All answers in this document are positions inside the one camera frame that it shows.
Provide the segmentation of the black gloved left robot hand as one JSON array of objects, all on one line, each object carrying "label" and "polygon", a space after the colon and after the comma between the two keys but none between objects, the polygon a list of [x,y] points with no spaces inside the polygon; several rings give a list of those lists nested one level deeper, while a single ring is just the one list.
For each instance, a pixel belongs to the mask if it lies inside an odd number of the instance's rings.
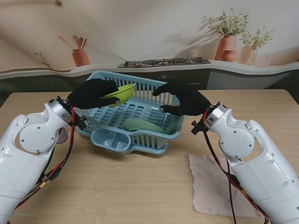
[{"label": "black gloved left robot hand", "polygon": [[82,83],[67,97],[67,105],[79,109],[101,108],[120,102],[116,97],[104,96],[118,91],[116,83],[112,80],[90,79]]}]

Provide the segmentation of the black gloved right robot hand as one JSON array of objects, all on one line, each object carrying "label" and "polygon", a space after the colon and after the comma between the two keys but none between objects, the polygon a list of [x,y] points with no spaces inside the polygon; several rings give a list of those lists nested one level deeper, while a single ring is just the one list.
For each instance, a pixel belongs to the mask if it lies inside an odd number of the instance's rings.
[{"label": "black gloved right robot hand", "polygon": [[184,83],[166,83],[155,89],[152,95],[159,96],[162,93],[170,93],[176,96],[179,100],[179,105],[162,105],[159,110],[176,116],[199,116],[212,105],[198,90]]}]

